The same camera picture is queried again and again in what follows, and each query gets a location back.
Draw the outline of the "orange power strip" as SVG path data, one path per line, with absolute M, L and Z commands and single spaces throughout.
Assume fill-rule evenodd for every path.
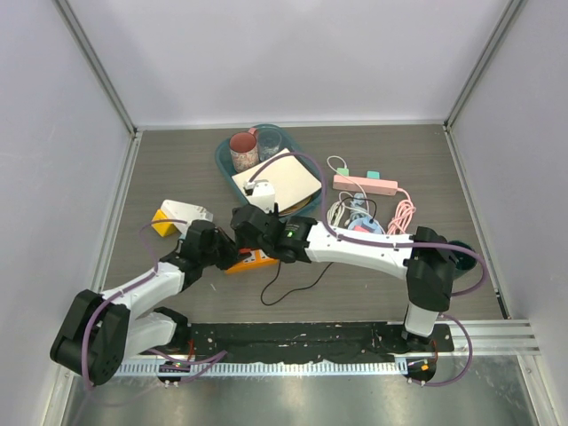
M 266 266 L 276 265 L 279 261 L 277 259 L 267 256 L 263 250 L 252 250 L 247 253 L 247 257 L 230 267 L 225 271 L 225 274 L 236 274 L 263 268 Z

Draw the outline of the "yellow cube plug adapter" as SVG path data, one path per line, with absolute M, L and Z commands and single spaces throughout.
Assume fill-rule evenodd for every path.
M 152 228 L 163 238 L 178 232 L 176 224 L 173 222 L 167 222 L 167 219 L 168 216 L 161 209 L 156 210 L 152 219 Z

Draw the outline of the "white square power socket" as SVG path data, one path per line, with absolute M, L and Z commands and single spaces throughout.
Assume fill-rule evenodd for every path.
M 181 234 L 185 234 L 187 228 L 195 220 L 212 222 L 214 216 L 206 208 L 181 201 L 164 200 L 161 212 L 167 219 L 174 219 L 174 225 Z

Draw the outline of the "red cube plug adapter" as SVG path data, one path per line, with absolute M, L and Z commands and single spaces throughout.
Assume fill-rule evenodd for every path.
M 238 259 L 243 261 L 251 256 L 252 250 L 250 248 L 241 248 L 239 250 Z

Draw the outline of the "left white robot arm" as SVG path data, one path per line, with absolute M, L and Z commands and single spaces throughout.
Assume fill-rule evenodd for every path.
M 175 249 L 149 272 L 103 293 L 78 293 L 51 346 L 51 360 L 81 375 L 87 385 L 100 386 L 124 360 L 142 352 L 186 350 L 187 317 L 159 303 L 188 289 L 206 268 L 224 271 L 241 259 L 237 244 L 220 227 L 193 221 Z

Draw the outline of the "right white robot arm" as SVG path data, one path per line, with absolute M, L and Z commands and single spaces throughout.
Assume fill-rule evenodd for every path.
M 233 210 L 231 228 L 240 248 L 261 249 L 282 263 L 348 264 L 404 280 L 408 305 L 400 337 L 410 350 L 431 342 L 438 315 L 449 309 L 457 259 L 430 228 L 414 234 L 363 233 L 310 217 L 281 221 L 251 204 Z

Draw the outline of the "blue round socket hub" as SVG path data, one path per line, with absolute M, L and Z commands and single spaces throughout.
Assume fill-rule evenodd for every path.
M 363 233 L 384 234 L 384 230 L 379 222 L 369 216 L 354 219 L 348 225 L 348 229 Z

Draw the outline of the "white square plate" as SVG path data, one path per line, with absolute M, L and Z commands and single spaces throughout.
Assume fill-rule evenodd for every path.
M 321 188 L 320 181 L 295 156 L 285 156 L 280 160 L 282 155 L 288 153 L 289 150 L 283 148 L 274 155 L 276 161 L 256 177 L 267 180 L 273 186 L 280 210 L 293 207 Z

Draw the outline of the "pink power strip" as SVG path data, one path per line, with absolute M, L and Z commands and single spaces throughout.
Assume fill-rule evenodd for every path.
M 339 174 L 334 175 L 332 186 L 339 191 L 365 192 L 385 196 L 394 196 L 398 191 L 397 181 L 368 177 L 346 177 Z

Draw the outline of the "teal plastic tray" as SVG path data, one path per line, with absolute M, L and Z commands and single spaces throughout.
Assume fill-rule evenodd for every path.
M 292 154 L 301 153 L 303 148 L 281 127 L 264 123 L 247 130 L 247 133 L 257 137 L 262 132 L 274 135 L 279 140 L 280 150 L 277 154 L 285 154 L 286 157 L 272 163 L 257 177 L 273 186 L 282 217 L 307 215 L 321 202 L 321 182 L 317 166 L 303 157 L 298 158 Z M 259 158 L 235 153 L 231 149 L 231 140 L 227 138 L 217 147 L 215 161 L 239 201 L 246 203 L 244 185 L 257 170 L 262 168 Z

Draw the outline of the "clear glass cup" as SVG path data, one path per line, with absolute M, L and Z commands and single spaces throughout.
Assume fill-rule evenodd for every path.
M 278 130 L 260 129 L 256 134 L 256 139 L 260 162 L 272 158 L 280 151 L 282 136 Z

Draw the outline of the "pink patterned mug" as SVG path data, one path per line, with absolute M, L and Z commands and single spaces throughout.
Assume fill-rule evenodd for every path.
M 250 128 L 230 137 L 229 148 L 233 167 L 237 173 L 251 169 L 259 163 L 257 133 L 257 128 Z

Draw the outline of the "dark green mug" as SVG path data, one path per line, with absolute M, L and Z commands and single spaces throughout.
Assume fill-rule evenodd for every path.
M 471 252 L 475 252 L 475 250 L 469 244 L 463 241 L 458 241 L 458 240 L 449 241 L 449 244 L 455 247 L 466 249 Z M 477 265 L 477 260 L 475 257 L 456 249 L 453 249 L 452 252 L 454 253 L 454 256 L 456 258 L 457 272 L 461 273 L 468 272 Z

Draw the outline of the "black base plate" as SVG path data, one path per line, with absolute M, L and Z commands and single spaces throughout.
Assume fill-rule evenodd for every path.
M 446 324 L 434 326 L 430 337 L 412 337 L 397 323 L 193 323 L 175 351 L 193 351 L 197 359 L 221 351 L 226 363 L 307 364 L 323 360 L 338 364 L 388 362 L 396 355 L 452 352 Z

